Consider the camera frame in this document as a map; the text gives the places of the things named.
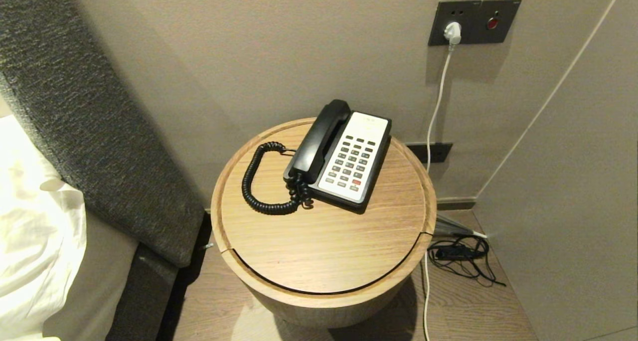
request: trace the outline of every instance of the wall plate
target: wall plate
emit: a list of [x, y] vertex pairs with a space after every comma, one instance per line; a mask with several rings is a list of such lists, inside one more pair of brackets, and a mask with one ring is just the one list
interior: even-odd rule
[[432, 24], [430, 32], [430, 40], [428, 46], [448, 45], [449, 42], [444, 37], [445, 27], [457, 21], [461, 25], [461, 44], [466, 43], [467, 38], [472, 34], [472, 25], [474, 24], [474, 14], [480, 7], [480, 0], [452, 0], [439, 2], [437, 7], [437, 15]]
[[[520, 0], [483, 0], [472, 20], [472, 32], [466, 43], [503, 43], [512, 26]], [[488, 28], [488, 23], [497, 21], [494, 29]]]
[[[430, 144], [430, 163], [443, 163], [450, 154], [453, 143], [433, 143]], [[408, 149], [421, 161], [428, 162], [428, 148], [426, 144], [408, 144]]]
[[[461, 44], [503, 43], [521, 0], [452, 0], [439, 2], [428, 45], [448, 45], [445, 27], [461, 25]], [[489, 28], [488, 23], [495, 23]]]

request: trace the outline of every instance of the upholstered headboard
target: upholstered headboard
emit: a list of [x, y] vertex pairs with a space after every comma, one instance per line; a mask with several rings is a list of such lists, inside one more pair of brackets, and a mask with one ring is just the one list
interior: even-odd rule
[[0, 93], [87, 207], [178, 267], [203, 206], [71, 0], [0, 0]]

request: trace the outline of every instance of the black cable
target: black cable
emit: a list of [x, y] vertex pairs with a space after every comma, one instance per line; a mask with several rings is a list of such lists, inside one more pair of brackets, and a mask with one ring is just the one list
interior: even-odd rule
[[260, 202], [253, 196], [252, 184], [253, 178], [257, 173], [259, 164], [262, 162], [262, 157], [266, 152], [279, 152], [283, 154], [285, 152], [295, 152], [295, 150], [287, 149], [283, 144], [278, 142], [263, 143], [257, 147], [253, 159], [246, 168], [244, 179], [241, 182], [241, 193], [244, 196], [246, 203], [250, 205], [255, 211], [268, 215], [285, 215], [291, 214], [297, 211], [299, 205], [304, 208], [310, 208], [312, 206], [312, 196], [308, 184], [303, 181], [303, 175], [297, 173], [294, 177], [286, 180], [286, 188], [289, 190], [290, 201], [283, 204], [266, 204]]
[[[464, 242], [466, 239], [474, 240], [476, 241], [476, 244], [474, 246], [470, 246]], [[493, 284], [506, 286], [506, 284], [496, 281], [496, 275], [494, 274], [494, 271], [492, 271], [492, 267], [489, 265], [489, 260], [487, 258], [488, 252], [489, 244], [487, 243], [487, 240], [482, 237], [461, 236], [454, 241], [441, 240], [433, 243], [428, 248], [428, 259], [432, 262], [432, 264], [434, 264], [434, 266], [437, 266], [437, 268], [453, 273], [454, 275], [476, 280], [479, 280], [479, 278], [482, 277], [491, 282], [491, 284], [486, 287], [490, 287]], [[485, 257], [485, 269], [487, 271], [487, 275], [474, 261], [474, 259], [480, 259], [481, 257]], [[471, 272], [463, 264], [463, 262], [469, 262], [474, 267], [474, 270], [476, 270], [476, 273]], [[455, 270], [451, 265], [458, 265], [462, 273]]]

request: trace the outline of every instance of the wall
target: wall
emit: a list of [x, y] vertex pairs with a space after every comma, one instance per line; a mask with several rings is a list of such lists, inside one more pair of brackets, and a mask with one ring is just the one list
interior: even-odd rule
[[616, 0], [474, 208], [541, 340], [638, 339], [635, 1]]
[[[241, 144], [333, 98], [423, 142], [446, 50], [426, 47], [438, 1], [78, 3], [208, 204]], [[476, 196], [609, 1], [522, 0], [505, 43], [458, 48], [435, 128], [436, 141], [455, 143], [433, 166], [439, 198]]]

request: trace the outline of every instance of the baseboard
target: baseboard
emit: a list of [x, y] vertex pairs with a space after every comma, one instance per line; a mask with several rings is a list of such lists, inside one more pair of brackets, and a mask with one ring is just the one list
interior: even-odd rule
[[437, 210], [470, 210], [476, 204], [474, 197], [438, 198]]

